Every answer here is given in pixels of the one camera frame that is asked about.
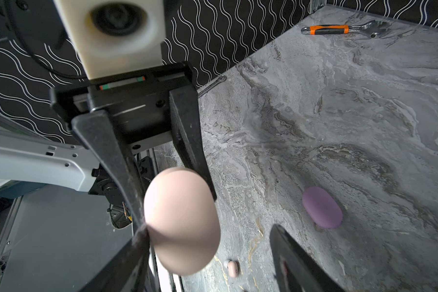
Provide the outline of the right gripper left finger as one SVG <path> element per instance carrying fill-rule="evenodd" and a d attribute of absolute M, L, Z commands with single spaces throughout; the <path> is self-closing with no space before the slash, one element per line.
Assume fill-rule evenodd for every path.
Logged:
<path fill-rule="evenodd" d="M 147 225 L 137 228 L 134 236 L 80 290 L 82 292 L 121 292 L 129 285 L 131 292 L 143 292 L 148 270 L 150 238 Z"/>

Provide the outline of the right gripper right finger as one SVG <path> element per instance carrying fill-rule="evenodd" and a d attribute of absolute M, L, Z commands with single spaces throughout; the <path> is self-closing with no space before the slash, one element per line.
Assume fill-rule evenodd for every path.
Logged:
<path fill-rule="evenodd" d="M 281 292 L 344 292 L 283 226 L 272 226 L 270 247 Z"/>

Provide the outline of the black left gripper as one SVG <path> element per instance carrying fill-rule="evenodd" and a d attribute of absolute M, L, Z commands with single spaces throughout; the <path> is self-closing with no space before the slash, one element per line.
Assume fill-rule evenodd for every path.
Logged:
<path fill-rule="evenodd" d="M 217 199 L 188 62 L 57 86 L 50 91 L 50 101 L 70 133 L 117 184 L 136 226 L 146 223 L 147 185 L 132 152 L 173 140 L 183 165 L 199 174 Z"/>

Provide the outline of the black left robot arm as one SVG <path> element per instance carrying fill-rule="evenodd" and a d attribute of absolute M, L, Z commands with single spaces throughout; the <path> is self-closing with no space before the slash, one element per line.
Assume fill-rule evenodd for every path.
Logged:
<path fill-rule="evenodd" d="M 193 70 L 181 62 L 56 87 L 51 108 L 77 145 L 0 130 L 0 179 L 102 195 L 114 226 L 138 221 L 153 180 L 135 156 L 172 142 L 182 163 L 215 187 L 203 152 Z"/>

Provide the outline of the orange handled adjustable wrench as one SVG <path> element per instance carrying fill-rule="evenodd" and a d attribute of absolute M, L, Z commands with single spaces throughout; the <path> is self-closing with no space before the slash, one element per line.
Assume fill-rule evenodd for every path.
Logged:
<path fill-rule="evenodd" d="M 317 26 L 303 27 L 303 35 L 339 35 L 339 34 L 360 34 L 368 38 L 378 38 L 390 31 L 390 24 L 384 21 L 370 21 L 362 25 L 347 24 L 321 24 Z"/>

